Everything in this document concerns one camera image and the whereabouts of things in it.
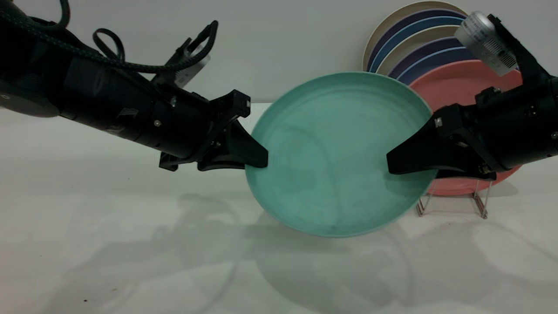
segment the plate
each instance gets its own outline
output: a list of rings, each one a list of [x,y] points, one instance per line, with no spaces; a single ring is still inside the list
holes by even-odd
[[[465,11],[463,11],[462,9],[454,6],[453,4],[449,4],[449,3],[446,3],[446,2],[442,2],[442,1],[415,2],[415,3],[409,4],[408,6],[404,6],[400,9],[396,10],[395,12],[391,13],[388,17],[386,17],[378,25],[378,27],[376,27],[376,29],[374,30],[372,35],[370,35],[370,38],[368,39],[368,43],[366,44],[366,47],[364,48],[364,55],[362,57],[362,70],[363,71],[368,71],[368,69],[370,68],[370,66],[368,65],[368,59],[370,57],[370,53],[372,52],[372,50],[374,49],[374,47],[378,43],[378,40],[380,40],[382,35],[385,34],[386,31],[390,27],[392,27],[395,23],[402,20],[403,18],[405,18],[408,15],[411,15],[411,14],[416,13],[418,11],[427,10],[427,9],[448,9],[448,10],[452,10],[452,11],[459,12],[459,13],[462,13],[464,15],[467,15],[467,13]]]
[[[432,70],[412,82],[410,87],[426,100],[433,111],[436,111],[453,103],[475,104],[475,95],[484,89],[500,87],[505,92],[518,87],[522,82],[518,70],[499,77],[482,61],[468,60]],[[497,180],[492,185],[504,181],[517,169],[519,167],[508,172],[498,173]],[[440,179],[434,194],[440,196],[465,195],[475,192],[476,184],[475,179]],[[489,182],[480,181],[479,191],[488,186]]]
[[[379,50],[378,54],[373,57],[373,61],[370,65],[369,72],[376,72],[380,63],[382,63],[383,59],[389,54],[390,51],[393,50],[399,43],[403,40],[416,34],[420,31],[423,31],[430,27],[435,26],[442,26],[442,25],[461,25],[464,20],[460,17],[453,17],[453,16],[438,16],[438,17],[430,17],[424,20],[417,21],[409,26],[403,28],[395,35],[393,35]]]
[[[457,61],[473,59],[476,59],[476,57],[465,47],[444,49],[413,63],[397,77],[397,80],[403,84],[409,85],[420,76],[440,66]]]
[[[408,57],[409,55],[412,55],[412,53],[415,53],[418,48],[423,47],[431,42],[437,42],[440,39],[451,38],[458,28],[459,26],[457,25],[430,27],[408,37],[389,52],[389,54],[383,59],[382,63],[380,63],[380,66],[378,67],[376,73],[388,75],[397,64],[399,64],[404,58]],[[427,56],[431,53],[447,48],[451,47],[443,47],[438,50],[433,50],[427,54],[424,54],[423,56]]]
[[[439,27],[449,28],[448,32],[455,32],[455,30],[457,30],[458,28],[457,26],[453,25]],[[403,73],[406,69],[408,69],[420,59],[435,52],[456,47],[463,47],[463,45],[453,35],[451,37],[441,38],[432,42],[428,42],[427,44],[424,44],[423,46],[407,54],[403,59],[401,59],[396,65],[392,67],[387,75],[392,78],[397,78],[399,75],[401,75],[401,73]]]
[[[307,82],[262,115],[252,136],[268,167],[246,166],[248,184],[273,217],[299,231],[348,237],[381,228],[419,200],[435,170],[388,171],[386,154],[431,113],[409,87],[347,72]]]
[[[395,34],[397,34],[397,32],[399,32],[403,28],[405,28],[405,27],[407,27],[407,26],[409,26],[409,25],[411,25],[415,22],[425,20],[425,19],[430,18],[430,17],[444,17],[444,16],[445,17],[453,16],[453,17],[462,18],[462,19],[465,19],[467,17],[465,14],[455,12],[455,11],[452,11],[452,10],[447,10],[447,9],[424,10],[424,11],[419,11],[419,12],[416,12],[414,14],[411,14],[411,15],[405,17],[404,19],[400,20],[399,22],[395,23],[395,25],[390,27],[382,35],[382,37],[378,40],[378,43],[376,44],[374,49],[372,49],[372,52],[370,53],[370,56],[368,57],[368,64],[367,64],[366,69],[370,68],[373,57],[378,54],[378,52],[383,47],[383,45],[391,37],[393,37]]]

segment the screw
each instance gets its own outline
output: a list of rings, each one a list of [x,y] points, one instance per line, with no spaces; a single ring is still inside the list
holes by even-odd
[[[434,119],[434,125],[435,125],[436,127],[440,127],[440,126],[444,125],[444,124],[442,123],[442,118],[436,118],[436,119]]]
[[[492,172],[492,169],[487,164],[483,164],[479,167],[479,171],[482,174],[488,174]]]

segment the table surface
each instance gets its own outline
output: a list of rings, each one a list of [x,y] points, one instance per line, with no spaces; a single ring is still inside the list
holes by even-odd
[[[0,147],[1,313],[558,307],[558,158],[493,187],[487,220],[436,198],[422,218],[323,239],[267,215],[242,170],[168,172],[156,151],[63,118],[0,110]]]

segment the teal plate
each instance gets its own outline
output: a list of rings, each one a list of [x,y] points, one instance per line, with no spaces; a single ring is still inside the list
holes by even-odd
[[[246,166],[252,193],[285,225],[311,235],[365,234],[401,217],[436,171],[392,175],[386,154],[431,116],[404,84],[346,72],[283,95],[252,136],[270,152],[267,168]]]

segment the dish rack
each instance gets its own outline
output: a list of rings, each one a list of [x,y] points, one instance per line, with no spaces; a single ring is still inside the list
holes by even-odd
[[[440,181],[440,179],[437,179],[434,181],[434,185],[432,186],[432,191],[430,193],[426,193],[426,195],[420,197],[418,199],[418,203],[416,205],[416,210],[418,213],[419,217],[424,216],[426,209],[428,208],[428,205],[430,204],[430,201],[432,200],[432,198],[448,198],[448,196],[437,196],[434,195],[434,193],[436,192],[436,187],[438,185],[438,182]],[[488,211],[487,211],[487,206],[488,206],[488,197],[490,196],[490,189],[492,188],[492,182],[490,182],[490,185],[488,186],[487,190],[486,190],[486,196],[484,197],[484,202],[483,202],[483,198],[480,196],[479,194],[479,183],[480,180],[477,180],[477,184],[475,187],[475,192],[467,194],[466,196],[469,198],[473,199],[473,203],[475,204],[476,208],[479,210],[480,216],[483,219],[487,219],[488,218]]]

